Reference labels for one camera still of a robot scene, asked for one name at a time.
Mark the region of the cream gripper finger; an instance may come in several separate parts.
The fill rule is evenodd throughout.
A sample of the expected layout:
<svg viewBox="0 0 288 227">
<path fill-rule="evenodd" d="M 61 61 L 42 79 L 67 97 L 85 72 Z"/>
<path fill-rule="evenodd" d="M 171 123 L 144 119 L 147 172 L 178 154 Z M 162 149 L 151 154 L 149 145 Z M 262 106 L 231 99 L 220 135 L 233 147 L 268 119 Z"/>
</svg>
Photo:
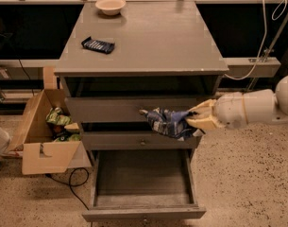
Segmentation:
<svg viewBox="0 0 288 227">
<path fill-rule="evenodd" d="M 191 108 L 190 112 L 193 114 L 211 114 L 212 106 L 213 106 L 213 100 L 208 99 Z"/>
<path fill-rule="evenodd" d="M 186 121 L 190 126 L 201 129 L 201 130 L 216 129 L 216 125 L 211 117 L 207 117 L 207 118 L 187 117 Z"/>
</svg>

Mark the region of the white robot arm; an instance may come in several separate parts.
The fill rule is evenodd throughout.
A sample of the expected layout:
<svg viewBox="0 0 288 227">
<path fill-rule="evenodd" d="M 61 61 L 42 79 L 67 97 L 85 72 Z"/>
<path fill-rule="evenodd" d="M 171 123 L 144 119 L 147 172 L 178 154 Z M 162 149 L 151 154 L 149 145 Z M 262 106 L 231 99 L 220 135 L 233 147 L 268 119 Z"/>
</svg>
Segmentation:
<svg viewBox="0 0 288 227">
<path fill-rule="evenodd" d="M 288 123 L 288 76 L 270 89 L 230 93 L 209 99 L 189 110 L 186 122 L 201 130 L 239 129 L 253 123 Z"/>
</svg>

